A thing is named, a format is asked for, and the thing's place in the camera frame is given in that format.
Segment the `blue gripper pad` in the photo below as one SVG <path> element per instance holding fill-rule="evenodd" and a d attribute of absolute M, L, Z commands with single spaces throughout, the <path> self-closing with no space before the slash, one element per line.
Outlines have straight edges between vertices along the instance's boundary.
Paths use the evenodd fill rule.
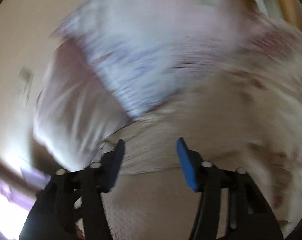
<path fill-rule="evenodd" d="M 201 165 L 202 159 L 200 155 L 195 151 L 189 150 L 183 138 L 177 140 L 177 153 L 187 185 L 197 192 L 199 187 L 196 181 L 196 169 Z"/>

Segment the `wall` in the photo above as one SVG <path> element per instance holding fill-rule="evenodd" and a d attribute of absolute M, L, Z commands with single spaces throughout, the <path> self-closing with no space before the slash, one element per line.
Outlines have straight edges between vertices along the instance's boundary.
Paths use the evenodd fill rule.
<path fill-rule="evenodd" d="M 60 43 L 50 34 L 79 1 L 3 0 L 0 5 L 0 161 L 16 172 L 21 159 L 47 170 L 53 163 L 32 139 L 32 113 L 46 67 Z M 23 66 L 34 74 L 26 107 L 18 99 Z"/>

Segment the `pillowcase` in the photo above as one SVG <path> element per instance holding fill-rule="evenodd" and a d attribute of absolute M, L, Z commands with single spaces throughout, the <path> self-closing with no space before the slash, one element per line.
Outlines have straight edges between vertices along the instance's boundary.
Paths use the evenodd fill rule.
<path fill-rule="evenodd" d="M 44 83 L 33 135 L 70 171 L 87 166 L 99 142 L 131 122 L 71 40 L 56 50 Z"/>
<path fill-rule="evenodd" d="M 215 73 L 243 32 L 242 0 L 84 0 L 56 30 L 76 38 L 132 118 Z"/>

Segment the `purple fabric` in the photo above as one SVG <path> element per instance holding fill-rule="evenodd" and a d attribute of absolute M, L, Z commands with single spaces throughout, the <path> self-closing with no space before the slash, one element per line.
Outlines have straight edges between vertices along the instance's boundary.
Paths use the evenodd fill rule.
<path fill-rule="evenodd" d="M 21 168 L 21 173 L 26 183 L 37 188 L 38 190 L 44 189 L 51 179 L 49 175 L 44 174 L 43 172 L 32 167 Z"/>
<path fill-rule="evenodd" d="M 7 198 L 11 203 L 15 203 L 20 207 L 30 211 L 35 201 L 21 194 L 15 189 L 12 189 L 4 181 L 0 180 L 0 193 Z"/>

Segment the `screw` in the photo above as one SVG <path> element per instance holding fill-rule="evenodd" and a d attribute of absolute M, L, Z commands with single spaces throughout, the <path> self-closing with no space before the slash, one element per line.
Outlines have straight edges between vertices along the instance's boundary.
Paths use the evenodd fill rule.
<path fill-rule="evenodd" d="M 204 162 L 201 162 L 201 166 L 205 167 L 205 168 L 211 168 L 213 166 L 213 164 L 211 162 L 204 161 Z"/>
<path fill-rule="evenodd" d="M 240 173 L 240 174 L 246 174 L 247 172 L 245 171 L 245 169 L 243 169 L 243 168 L 237 168 L 236 169 L 236 172 L 237 173 Z"/>
<path fill-rule="evenodd" d="M 91 163 L 91 165 L 90 165 L 91 169 L 97 169 L 100 167 L 101 167 L 101 163 L 99 163 L 99 162 Z"/>
<path fill-rule="evenodd" d="M 58 175 L 58 176 L 64 175 L 65 173 L 66 173 L 66 170 L 64 170 L 64 169 L 57 170 L 57 171 L 55 172 L 55 174 Z"/>

